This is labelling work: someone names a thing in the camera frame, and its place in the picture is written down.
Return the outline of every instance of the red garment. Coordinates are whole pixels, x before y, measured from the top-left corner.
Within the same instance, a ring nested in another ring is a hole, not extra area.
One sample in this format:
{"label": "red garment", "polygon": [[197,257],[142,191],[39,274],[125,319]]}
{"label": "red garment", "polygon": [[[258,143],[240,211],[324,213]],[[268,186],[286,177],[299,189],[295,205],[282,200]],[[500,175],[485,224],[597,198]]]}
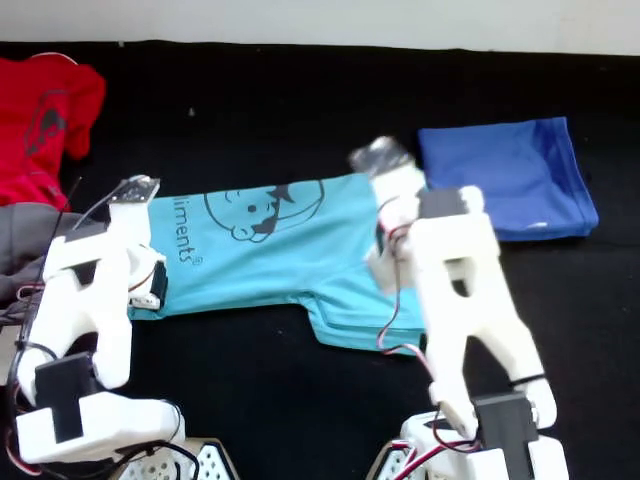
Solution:
{"label": "red garment", "polygon": [[64,209],[62,154],[80,160],[89,153],[89,130],[104,94],[95,70],[64,55],[0,59],[0,206],[38,202]]}

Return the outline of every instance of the white perforated bracket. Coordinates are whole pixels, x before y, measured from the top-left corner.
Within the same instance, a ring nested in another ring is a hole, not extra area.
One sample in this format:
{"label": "white perforated bracket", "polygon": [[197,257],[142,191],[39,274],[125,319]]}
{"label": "white perforated bracket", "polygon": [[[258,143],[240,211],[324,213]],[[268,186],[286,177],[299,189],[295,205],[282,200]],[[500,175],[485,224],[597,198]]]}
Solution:
{"label": "white perforated bracket", "polygon": [[215,440],[200,445],[202,448],[197,455],[200,472],[197,479],[193,478],[195,469],[191,460],[168,449],[159,450],[151,457],[144,457],[130,463],[118,479],[239,480],[222,443]]}
{"label": "white perforated bracket", "polygon": [[181,456],[172,450],[159,450],[151,457],[131,462],[120,475],[120,480],[178,480],[183,460],[177,457]]}
{"label": "white perforated bracket", "polygon": [[[407,453],[408,450],[394,450],[390,443],[385,445],[371,467],[367,480],[393,480],[402,470],[407,460]],[[407,480],[423,480],[426,478],[425,470],[423,467],[418,468],[405,478]]]}
{"label": "white perforated bracket", "polygon": [[[227,456],[222,444],[207,442],[198,455],[200,474],[196,480],[238,480],[233,464]],[[193,478],[193,466],[189,478]]]}

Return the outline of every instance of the light blue t-shirt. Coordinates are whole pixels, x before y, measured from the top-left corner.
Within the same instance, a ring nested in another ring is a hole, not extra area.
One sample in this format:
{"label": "light blue t-shirt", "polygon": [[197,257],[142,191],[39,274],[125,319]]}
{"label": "light blue t-shirt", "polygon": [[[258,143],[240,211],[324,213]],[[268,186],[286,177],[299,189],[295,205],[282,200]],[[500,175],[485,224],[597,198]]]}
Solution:
{"label": "light blue t-shirt", "polygon": [[[157,198],[149,212],[169,290],[160,312],[132,310],[132,319],[300,304],[320,342],[376,349],[395,295],[381,293],[365,261],[377,221],[366,176]],[[408,289],[385,345],[417,344],[422,333]]]}

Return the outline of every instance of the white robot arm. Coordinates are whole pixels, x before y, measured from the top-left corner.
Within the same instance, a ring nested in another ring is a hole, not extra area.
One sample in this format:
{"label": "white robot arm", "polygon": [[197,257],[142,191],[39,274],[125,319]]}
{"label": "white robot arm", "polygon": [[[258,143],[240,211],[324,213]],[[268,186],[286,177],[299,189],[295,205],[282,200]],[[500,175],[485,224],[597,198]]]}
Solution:
{"label": "white robot arm", "polygon": [[[108,226],[77,225],[50,246],[42,301],[16,357],[19,387],[33,406],[16,418],[27,463],[117,459],[131,445],[184,438],[173,405],[110,392],[129,380],[127,308],[159,309],[166,294],[165,257],[149,246],[148,204],[158,188],[146,176],[123,181],[106,200]],[[90,332],[95,353],[65,356]]]}
{"label": "white robot arm", "polygon": [[[465,480],[516,479],[524,470],[529,476],[522,478],[568,478],[560,443],[537,435],[537,429],[554,424],[556,403],[531,333],[513,305],[482,192],[477,187],[428,191],[415,160],[387,137],[355,151],[350,161],[369,175],[378,202],[378,242],[368,255],[378,284],[386,292],[415,286],[419,296],[433,379],[429,393],[453,427],[442,437],[448,437],[445,443],[484,442],[475,453],[449,450],[426,469],[441,475],[436,478]],[[504,367],[515,394],[470,399],[462,370],[469,336],[480,339]],[[434,438],[437,430],[425,426],[435,415],[427,417],[403,426],[403,437],[418,455],[442,446]],[[514,421],[520,422],[515,429],[505,426]],[[499,422],[508,433],[489,438]],[[514,458],[513,442],[522,442],[515,445],[521,452],[528,445],[528,454]],[[464,462],[448,458],[461,455]],[[493,459],[485,460],[488,455]],[[438,469],[441,464],[451,468]]]}

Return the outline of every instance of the cartoon print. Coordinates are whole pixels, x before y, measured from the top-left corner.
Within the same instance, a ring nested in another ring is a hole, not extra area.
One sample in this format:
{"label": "cartoon print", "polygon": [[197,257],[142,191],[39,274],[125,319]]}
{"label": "cartoon print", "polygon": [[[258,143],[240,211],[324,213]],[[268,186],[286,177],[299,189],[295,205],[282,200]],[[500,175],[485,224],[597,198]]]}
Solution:
{"label": "cartoon print", "polygon": [[64,90],[51,90],[40,98],[38,107],[31,119],[31,125],[25,134],[25,151],[27,156],[38,152],[47,142],[67,128],[67,122],[58,112],[52,97],[66,95]]}
{"label": "cartoon print", "polygon": [[305,223],[323,200],[321,180],[204,195],[207,211],[218,225],[235,240],[253,243]]}

